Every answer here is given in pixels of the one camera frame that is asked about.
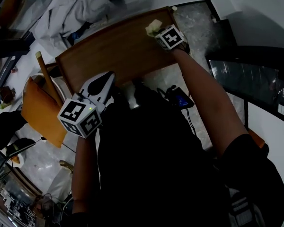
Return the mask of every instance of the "small white object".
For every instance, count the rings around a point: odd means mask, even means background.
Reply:
[[[155,39],[164,50],[168,51],[184,41],[181,32],[175,25],[169,26],[163,32],[155,36]]]
[[[284,106],[280,105],[278,106],[278,112],[284,115]]]
[[[102,123],[97,106],[68,98],[58,119],[68,132],[83,138],[87,138]]]
[[[162,25],[162,22],[155,19],[154,21],[152,21],[146,28],[146,34],[150,37],[153,37],[152,36],[152,33],[153,32],[158,32],[161,28],[161,25]]]
[[[101,89],[100,92],[97,91],[97,94],[94,94],[93,85],[95,85],[95,82],[97,80],[101,80],[101,78],[105,77],[106,74],[109,74],[109,77],[107,78],[107,81],[105,82],[105,85]],[[87,80],[83,86],[80,89],[81,94],[88,99],[92,104],[97,106],[98,112],[102,113],[105,109],[104,103],[107,100],[107,96],[109,94],[109,91],[114,84],[115,81],[115,74],[111,72],[103,72],[100,73],[89,80]]]

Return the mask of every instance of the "human arm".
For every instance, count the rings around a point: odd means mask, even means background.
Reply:
[[[88,139],[78,138],[71,191],[74,199],[72,212],[88,212],[100,191],[95,134]]]
[[[247,131],[223,87],[184,51],[171,52],[219,156]]]

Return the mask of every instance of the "desk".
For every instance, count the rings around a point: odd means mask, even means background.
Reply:
[[[173,56],[146,35],[145,27],[155,19],[163,27],[176,24],[168,7],[153,10],[104,28],[56,57],[70,92],[79,92],[86,80],[101,72],[114,71],[121,85],[175,64]]]

